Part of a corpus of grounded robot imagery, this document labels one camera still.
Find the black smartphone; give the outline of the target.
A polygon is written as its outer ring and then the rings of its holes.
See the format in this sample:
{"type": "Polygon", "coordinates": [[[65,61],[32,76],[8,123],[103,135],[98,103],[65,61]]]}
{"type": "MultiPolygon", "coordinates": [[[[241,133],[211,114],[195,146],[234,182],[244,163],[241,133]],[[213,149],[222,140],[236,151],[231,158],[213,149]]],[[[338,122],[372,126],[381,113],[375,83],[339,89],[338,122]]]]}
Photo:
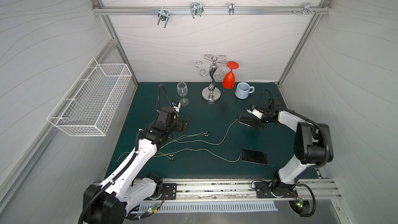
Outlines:
{"type": "Polygon", "coordinates": [[[241,114],[238,122],[256,130],[261,130],[262,128],[264,128],[264,123],[261,121],[261,119],[258,119],[257,117],[250,117],[241,114]]]}
{"type": "Polygon", "coordinates": [[[269,165],[269,158],[266,152],[255,151],[255,150],[241,150],[241,159],[243,162],[260,164],[260,165],[269,165]]]}

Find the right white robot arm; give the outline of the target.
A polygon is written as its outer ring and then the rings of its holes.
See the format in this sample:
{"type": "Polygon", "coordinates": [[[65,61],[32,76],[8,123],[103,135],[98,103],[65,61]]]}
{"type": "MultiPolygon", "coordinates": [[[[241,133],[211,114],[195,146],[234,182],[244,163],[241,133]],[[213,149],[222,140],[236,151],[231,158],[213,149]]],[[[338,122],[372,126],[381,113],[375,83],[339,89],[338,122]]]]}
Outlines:
{"type": "Polygon", "coordinates": [[[330,128],[327,124],[317,123],[294,110],[287,109],[275,103],[271,97],[267,107],[258,107],[260,100],[248,108],[257,118],[257,122],[265,124],[276,120],[295,132],[294,155],[289,162],[275,172],[269,191],[276,198],[282,198],[294,186],[299,185],[299,179],[315,168],[321,168],[334,158],[330,128]]]}

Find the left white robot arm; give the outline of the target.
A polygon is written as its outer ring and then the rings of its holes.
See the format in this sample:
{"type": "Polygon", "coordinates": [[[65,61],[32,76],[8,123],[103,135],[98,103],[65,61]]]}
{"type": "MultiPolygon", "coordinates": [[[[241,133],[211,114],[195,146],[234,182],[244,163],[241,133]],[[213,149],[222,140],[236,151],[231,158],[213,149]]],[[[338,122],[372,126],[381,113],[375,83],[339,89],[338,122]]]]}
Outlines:
{"type": "Polygon", "coordinates": [[[187,131],[188,120],[179,117],[181,106],[182,102],[169,101],[168,106],[157,107],[157,118],[148,127],[139,130],[129,155],[109,177],[85,190],[78,223],[122,224],[125,220],[142,220],[158,211],[161,203],[141,215],[134,214],[134,209],[147,198],[166,199],[163,180],[150,174],[137,185],[133,182],[173,132],[187,131]]]}

